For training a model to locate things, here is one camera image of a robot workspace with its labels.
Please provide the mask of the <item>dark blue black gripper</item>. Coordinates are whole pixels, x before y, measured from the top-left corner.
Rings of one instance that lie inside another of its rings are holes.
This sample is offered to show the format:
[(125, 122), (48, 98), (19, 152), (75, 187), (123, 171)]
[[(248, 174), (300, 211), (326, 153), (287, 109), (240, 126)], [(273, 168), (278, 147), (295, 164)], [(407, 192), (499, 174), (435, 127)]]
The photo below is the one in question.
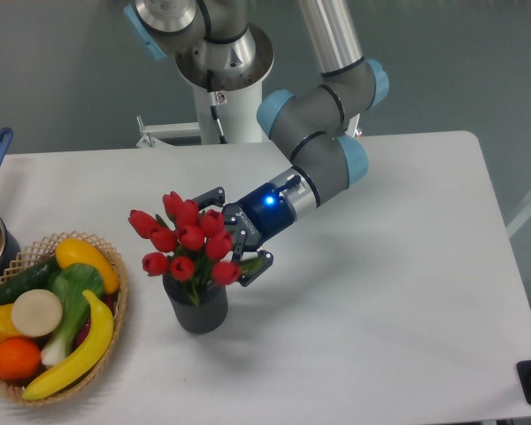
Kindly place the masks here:
[[(200, 213), (211, 207), (223, 213), (226, 230), (234, 237), (231, 260), (241, 268), (237, 281), (243, 287), (248, 287), (273, 264), (273, 254), (260, 248), (263, 243), (296, 221), (295, 213), (285, 198), (287, 189), (287, 183), (277, 186), (267, 182), (231, 204), (226, 204), (223, 187), (193, 198)], [(256, 255), (244, 259), (247, 251), (254, 251)]]

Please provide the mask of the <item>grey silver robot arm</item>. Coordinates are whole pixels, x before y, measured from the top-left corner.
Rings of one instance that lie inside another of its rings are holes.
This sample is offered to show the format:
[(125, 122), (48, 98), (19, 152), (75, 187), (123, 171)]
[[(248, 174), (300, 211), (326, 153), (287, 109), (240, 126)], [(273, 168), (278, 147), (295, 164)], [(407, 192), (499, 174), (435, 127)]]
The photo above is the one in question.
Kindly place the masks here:
[(204, 144), (269, 140), (290, 163), (235, 203), (219, 189), (197, 199), (203, 208), (222, 207), (235, 260), (252, 253), (252, 270), (238, 278), (242, 285), (272, 265), (264, 242), (366, 174), (367, 156), (354, 137), (358, 117), (389, 91), (381, 64), (363, 54), (346, 2), (298, 6), (322, 78), (300, 97), (287, 90), (263, 95), (273, 46), (250, 23), (244, 1), (133, 1), (124, 10), (152, 58), (175, 59), (196, 103), (196, 123), (142, 127), (145, 140), (191, 134)]

